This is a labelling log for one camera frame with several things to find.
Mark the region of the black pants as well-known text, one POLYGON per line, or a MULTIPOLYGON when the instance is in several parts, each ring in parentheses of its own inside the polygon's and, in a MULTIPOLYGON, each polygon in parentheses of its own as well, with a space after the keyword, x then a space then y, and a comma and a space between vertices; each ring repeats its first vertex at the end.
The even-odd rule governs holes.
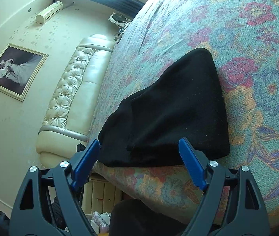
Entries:
POLYGON ((99 133, 98 160, 107 167, 182 165, 182 138, 209 159, 230 153, 222 89, 204 48, 185 54, 151 86, 121 101, 99 133))

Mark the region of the cream bedside cabinet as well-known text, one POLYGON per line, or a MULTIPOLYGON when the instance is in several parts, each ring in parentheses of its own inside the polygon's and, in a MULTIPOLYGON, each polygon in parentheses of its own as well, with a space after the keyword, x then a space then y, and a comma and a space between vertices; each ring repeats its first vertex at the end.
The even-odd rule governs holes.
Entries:
POLYGON ((111 213, 122 200, 122 191, 102 176, 92 173, 84 185, 82 209, 86 215, 93 212, 111 213))

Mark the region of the cream tufted leather headboard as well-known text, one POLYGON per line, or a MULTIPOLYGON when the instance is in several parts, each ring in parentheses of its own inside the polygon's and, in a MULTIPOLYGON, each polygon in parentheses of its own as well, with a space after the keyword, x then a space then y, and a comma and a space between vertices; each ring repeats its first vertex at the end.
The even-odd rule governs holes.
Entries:
POLYGON ((38 132, 36 152, 44 168, 69 160, 85 145, 115 42, 93 34, 81 40, 53 92, 38 132))

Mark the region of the framed wedding photo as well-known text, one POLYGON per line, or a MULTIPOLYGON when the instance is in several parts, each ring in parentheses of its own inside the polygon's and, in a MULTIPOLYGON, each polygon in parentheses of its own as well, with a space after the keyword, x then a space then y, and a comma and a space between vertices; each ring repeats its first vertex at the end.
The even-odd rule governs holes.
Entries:
POLYGON ((48 54, 9 43, 0 54, 0 92, 22 102, 48 54))

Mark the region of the white desk fan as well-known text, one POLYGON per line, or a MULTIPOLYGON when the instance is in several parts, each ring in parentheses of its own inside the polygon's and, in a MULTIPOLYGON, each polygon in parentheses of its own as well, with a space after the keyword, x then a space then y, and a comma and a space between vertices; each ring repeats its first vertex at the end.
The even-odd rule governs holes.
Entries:
POLYGON ((108 20, 119 28, 123 28, 126 24, 132 22, 132 20, 126 18, 124 15, 115 12, 111 14, 108 20))

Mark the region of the white wall air conditioner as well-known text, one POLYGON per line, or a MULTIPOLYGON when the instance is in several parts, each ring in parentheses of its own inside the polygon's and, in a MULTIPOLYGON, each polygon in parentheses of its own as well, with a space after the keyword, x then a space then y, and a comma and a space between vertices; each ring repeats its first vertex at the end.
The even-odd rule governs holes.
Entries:
POLYGON ((56 1, 48 6, 46 9, 38 13, 36 15, 35 21, 36 23, 44 25, 62 9, 63 3, 61 1, 56 1))

